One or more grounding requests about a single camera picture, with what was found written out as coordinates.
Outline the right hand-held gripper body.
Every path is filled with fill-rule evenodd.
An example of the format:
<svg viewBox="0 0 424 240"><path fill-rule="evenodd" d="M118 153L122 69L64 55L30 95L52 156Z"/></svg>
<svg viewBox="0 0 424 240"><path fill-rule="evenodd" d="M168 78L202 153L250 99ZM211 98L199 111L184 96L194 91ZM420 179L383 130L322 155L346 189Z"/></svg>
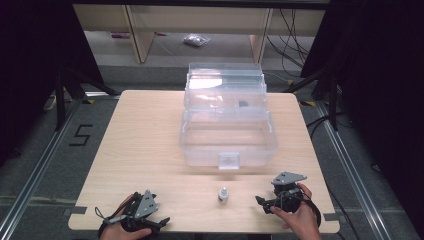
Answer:
<svg viewBox="0 0 424 240"><path fill-rule="evenodd" d="M272 200L272 205L285 212L296 212L303 200L303 191L297 185L297 182L305 179L305 175L287 171L280 172L271 181L276 196L276 199Z"/></svg>

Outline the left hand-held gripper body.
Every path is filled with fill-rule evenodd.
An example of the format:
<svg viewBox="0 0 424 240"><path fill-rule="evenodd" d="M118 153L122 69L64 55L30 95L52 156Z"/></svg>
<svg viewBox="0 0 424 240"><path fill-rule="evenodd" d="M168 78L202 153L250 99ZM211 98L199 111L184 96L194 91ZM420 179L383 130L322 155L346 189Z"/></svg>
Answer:
<svg viewBox="0 0 424 240"><path fill-rule="evenodd" d="M156 222L148 220L148 217L158 210L155 203L155 194L146 190L144 194L135 192L125 205L123 214L126 218L121 222L127 232L135 232L148 226L157 226Z"/></svg>

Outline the clear plastic storage box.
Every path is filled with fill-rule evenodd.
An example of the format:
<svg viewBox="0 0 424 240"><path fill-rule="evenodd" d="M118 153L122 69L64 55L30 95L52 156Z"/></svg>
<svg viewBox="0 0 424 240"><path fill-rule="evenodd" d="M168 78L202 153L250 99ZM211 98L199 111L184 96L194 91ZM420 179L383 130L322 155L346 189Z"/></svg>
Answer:
<svg viewBox="0 0 424 240"><path fill-rule="evenodd" d="M239 107L240 100L249 106ZM261 66L191 63L179 146L189 166L233 170L267 165L278 139Z"/></svg>

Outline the person's right hand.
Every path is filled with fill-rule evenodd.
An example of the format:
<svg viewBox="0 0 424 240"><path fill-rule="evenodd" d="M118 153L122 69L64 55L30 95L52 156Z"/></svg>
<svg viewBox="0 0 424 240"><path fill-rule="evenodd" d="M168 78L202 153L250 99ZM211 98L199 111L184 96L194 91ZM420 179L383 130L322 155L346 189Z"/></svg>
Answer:
<svg viewBox="0 0 424 240"><path fill-rule="evenodd" d="M282 228L290 229L299 240L322 240L317 217L305 202L300 204L295 213L287 213L280 208L271 210L284 221Z"/></svg>

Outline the person's left hand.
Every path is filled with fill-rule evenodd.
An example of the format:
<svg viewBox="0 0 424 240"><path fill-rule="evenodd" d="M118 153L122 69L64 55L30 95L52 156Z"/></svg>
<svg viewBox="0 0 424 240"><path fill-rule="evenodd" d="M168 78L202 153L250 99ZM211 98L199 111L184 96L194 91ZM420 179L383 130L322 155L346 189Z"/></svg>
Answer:
<svg viewBox="0 0 424 240"><path fill-rule="evenodd" d="M114 223L105 227L99 240L140 240L149 236L151 233L152 230L149 228L127 232L122 228L120 223Z"/></svg>

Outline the black metal stand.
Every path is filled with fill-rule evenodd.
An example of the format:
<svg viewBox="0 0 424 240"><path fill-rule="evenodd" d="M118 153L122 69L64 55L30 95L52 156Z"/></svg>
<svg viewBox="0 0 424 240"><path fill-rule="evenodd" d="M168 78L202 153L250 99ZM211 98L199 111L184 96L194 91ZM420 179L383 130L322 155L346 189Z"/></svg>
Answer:
<svg viewBox="0 0 424 240"><path fill-rule="evenodd" d="M106 86L102 79L97 81L71 67L61 67L54 78L57 109L56 131L64 125L66 120L64 90L67 90L73 99L82 100L87 97L87 93L81 86L82 83L87 83L101 90L107 96L120 95L120 92Z"/></svg>
<svg viewBox="0 0 424 240"><path fill-rule="evenodd" d="M298 82L297 84L289 86L287 89L284 90L284 93L294 93L314 81L316 81L316 85L311 93L311 96L314 100L323 100L325 97L328 97L329 112L327 118L333 129L337 131L337 78L335 74L330 71L329 67L323 67L322 69L311 74L310 76Z"/></svg>

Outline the black tape floor numeral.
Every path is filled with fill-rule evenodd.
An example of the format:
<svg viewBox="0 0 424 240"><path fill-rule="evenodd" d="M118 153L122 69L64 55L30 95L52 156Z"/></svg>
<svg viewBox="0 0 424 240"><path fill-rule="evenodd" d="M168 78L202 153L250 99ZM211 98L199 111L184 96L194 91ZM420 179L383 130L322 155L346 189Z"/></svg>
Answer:
<svg viewBox="0 0 424 240"><path fill-rule="evenodd" d="M85 146L91 137L89 133L86 133L86 130L91 127L92 124L80 124L73 136L74 142L70 142L69 145L72 147Z"/></svg>

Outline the black curtain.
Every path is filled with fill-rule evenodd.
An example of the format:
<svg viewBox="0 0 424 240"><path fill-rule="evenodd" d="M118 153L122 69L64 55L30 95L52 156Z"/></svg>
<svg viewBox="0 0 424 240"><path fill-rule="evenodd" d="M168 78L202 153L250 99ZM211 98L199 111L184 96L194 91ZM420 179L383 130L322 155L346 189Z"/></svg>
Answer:
<svg viewBox="0 0 424 240"><path fill-rule="evenodd" d="M104 84L71 0L0 0L0 167L55 89Z"/></svg>
<svg viewBox="0 0 424 240"><path fill-rule="evenodd" d="M424 238L424 0L329 0L304 76L324 66L352 20L338 63L348 113Z"/></svg>

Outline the light wooden shelf unit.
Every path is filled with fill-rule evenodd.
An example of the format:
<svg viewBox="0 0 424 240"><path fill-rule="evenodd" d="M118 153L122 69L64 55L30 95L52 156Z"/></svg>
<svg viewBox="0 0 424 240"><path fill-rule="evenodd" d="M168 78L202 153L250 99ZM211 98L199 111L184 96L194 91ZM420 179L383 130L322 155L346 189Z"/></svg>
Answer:
<svg viewBox="0 0 424 240"><path fill-rule="evenodd" d="M156 32L240 34L250 38L253 59L260 63L268 35L314 37L322 10L82 4L73 8L86 31L127 32L136 61L146 61Z"/></svg>

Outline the clear plastic bag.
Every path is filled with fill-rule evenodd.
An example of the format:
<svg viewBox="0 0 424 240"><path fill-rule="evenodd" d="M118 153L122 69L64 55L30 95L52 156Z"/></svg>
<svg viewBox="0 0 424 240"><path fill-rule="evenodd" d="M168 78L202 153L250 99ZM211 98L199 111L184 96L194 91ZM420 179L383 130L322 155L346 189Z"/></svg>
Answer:
<svg viewBox="0 0 424 240"><path fill-rule="evenodd" d="M200 35L200 34L193 34L193 33L190 33L183 38L184 44L194 46L194 47L201 47L207 44L209 41L210 41L209 37Z"/></svg>

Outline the aluminium floor rail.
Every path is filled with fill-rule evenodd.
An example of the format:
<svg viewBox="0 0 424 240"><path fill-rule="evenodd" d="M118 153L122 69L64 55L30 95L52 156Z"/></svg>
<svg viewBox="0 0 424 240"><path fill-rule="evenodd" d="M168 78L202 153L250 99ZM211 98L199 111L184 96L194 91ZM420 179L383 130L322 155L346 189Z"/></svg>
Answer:
<svg viewBox="0 0 424 240"><path fill-rule="evenodd" d="M349 179L351 187L358 199L358 202L364 212L365 217L377 240L392 240L382 215L379 213L374 201L372 200L367 187L365 186L358 170L341 139L339 132L334 128L329 119L324 123L326 132L335 148L338 158Z"/></svg>
<svg viewBox="0 0 424 240"><path fill-rule="evenodd" d="M93 161L91 145L75 133L88 122L92 106L83 100L69 104L67 119L36 151L36 164L26 176L6 214L0 219L0 240L82 240L91 230L72 230L70 213Z"/></svg>

